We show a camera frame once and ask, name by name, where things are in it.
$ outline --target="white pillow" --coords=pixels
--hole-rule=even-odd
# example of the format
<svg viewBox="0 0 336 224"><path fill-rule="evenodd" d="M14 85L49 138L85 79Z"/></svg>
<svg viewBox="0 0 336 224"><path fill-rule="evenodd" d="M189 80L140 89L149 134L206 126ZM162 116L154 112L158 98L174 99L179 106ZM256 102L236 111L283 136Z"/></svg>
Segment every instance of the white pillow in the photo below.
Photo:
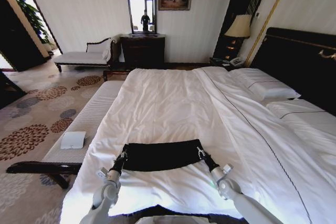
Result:
<svg viewBox="0 0 336 224"><path fill-rule="evenodd" d="M87 52L99 52L102 54L105 51L106 47L110 45L111 45L111 39L107 39L99 44L88 44Z"/></svg>
<svg viewBox="0 0 336 224"><path fill-rule="evenodd" d="M330 176L336 176L336 117L302 99L271 102L266 107L304 142Z"/></svg>
<svg viewBox="0 0 336 224"><path fill-rule="evenodd" d="M103 60L105 60L106 62L108 62L111 59L111 42L112 42L112 39L108 39L107 41L109 43L106 44L105 50L102 54Z"/></svg>
<svg viewBox="0 0 336 224"><path fill-rule="evenodd" d="M241 68L229 73L233 79L240 81L251 91L259 101L300 97L294 89L259 69Z"/></svg>

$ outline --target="mirror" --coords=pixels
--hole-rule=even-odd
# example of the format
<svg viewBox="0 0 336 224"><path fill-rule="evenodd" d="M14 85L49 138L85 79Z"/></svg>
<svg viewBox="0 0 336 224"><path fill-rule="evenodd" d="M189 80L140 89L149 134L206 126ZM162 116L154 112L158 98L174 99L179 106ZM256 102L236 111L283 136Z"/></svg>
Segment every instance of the mirror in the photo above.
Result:
<svg viewBox="0 0 336 224"><path fill-rule="evenodd" d="M156 34L156 0L128 0L133 34Z"/></svg>

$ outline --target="chaise lounge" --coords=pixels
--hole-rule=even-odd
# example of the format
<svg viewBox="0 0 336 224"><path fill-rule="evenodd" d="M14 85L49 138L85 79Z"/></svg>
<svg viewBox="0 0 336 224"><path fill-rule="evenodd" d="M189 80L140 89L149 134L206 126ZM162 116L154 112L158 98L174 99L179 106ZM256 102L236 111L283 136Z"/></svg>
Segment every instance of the chaise lounge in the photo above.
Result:
<svg viewBox="0 0 336 224"><path fill-rule="evenodd" d="M100 42L89 42L85 52L66 52L54 59L59 72L61 65L109 67L119 61L121 53L119 36L106 38Z"/></svg>

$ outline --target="patterned carpet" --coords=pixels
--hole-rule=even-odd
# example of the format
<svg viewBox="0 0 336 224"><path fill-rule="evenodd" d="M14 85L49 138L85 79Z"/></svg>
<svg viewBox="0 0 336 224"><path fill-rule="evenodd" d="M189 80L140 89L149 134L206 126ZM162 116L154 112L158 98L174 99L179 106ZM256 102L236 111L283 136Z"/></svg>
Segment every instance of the patterned carpet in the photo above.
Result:
<svg viewBox="0 0 336 224"><path fill-rule="evenodd" d="M50 60L6 75L28 94L0 110L1 223L59 223L62 190L46 175L6 174L20 161L40 161L99 86L105 68L62 67ZM109 80L123 80L112 76ZM75 177L68 177L73 183Z"/></svg>

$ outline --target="lamp shade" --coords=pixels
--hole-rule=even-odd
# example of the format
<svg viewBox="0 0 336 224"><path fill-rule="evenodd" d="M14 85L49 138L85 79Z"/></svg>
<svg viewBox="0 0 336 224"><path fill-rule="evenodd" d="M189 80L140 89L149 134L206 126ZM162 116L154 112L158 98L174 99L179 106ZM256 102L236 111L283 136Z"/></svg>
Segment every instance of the lamp shade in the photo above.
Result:
<svg viewBox="0 0 336 224"><path fill-rule="evenodd" d="M250 36L250 22L251 15L237 15L224 35L235 38L248 38Z"/></svg>

